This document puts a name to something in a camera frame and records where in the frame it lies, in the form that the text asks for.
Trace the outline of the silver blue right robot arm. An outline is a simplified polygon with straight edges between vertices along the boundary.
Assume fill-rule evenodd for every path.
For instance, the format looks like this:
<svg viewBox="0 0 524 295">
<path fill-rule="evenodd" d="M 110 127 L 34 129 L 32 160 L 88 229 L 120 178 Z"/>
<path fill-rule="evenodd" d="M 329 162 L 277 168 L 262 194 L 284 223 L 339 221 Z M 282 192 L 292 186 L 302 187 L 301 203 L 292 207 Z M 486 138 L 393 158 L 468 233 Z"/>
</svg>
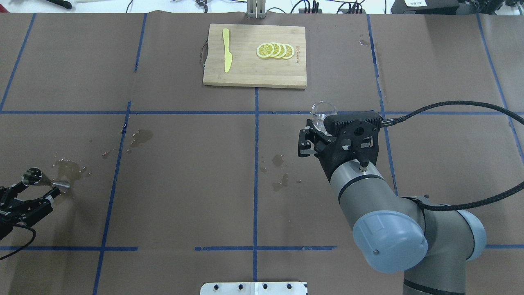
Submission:
<svg viewBox="0 0 524 295">
<path fill-rule="evenodd" d="M 487 243 L 469 211 L 424 197 L 397 196 L 376 168 L 379 127 L 365 120 L 319 129 L 308 119 L 298 155 L 314 155 L 334 191 L 367 263 L 404 273 L 404 295 L 464 295 L 466 268 Z"/>
</svg>

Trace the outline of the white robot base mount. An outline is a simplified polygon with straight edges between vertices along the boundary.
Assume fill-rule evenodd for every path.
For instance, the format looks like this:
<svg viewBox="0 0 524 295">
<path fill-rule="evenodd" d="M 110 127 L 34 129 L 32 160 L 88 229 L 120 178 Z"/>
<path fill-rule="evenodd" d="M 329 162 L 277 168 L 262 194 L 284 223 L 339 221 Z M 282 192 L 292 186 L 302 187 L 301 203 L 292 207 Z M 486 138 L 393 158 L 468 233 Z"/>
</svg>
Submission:
<svg viewBox="0 0 524 295">
<path fill-rule="evenodd" d="M 306 282 L 209 282 L 200 289 L 201 295 L 307 295 Z"/>
</svg>

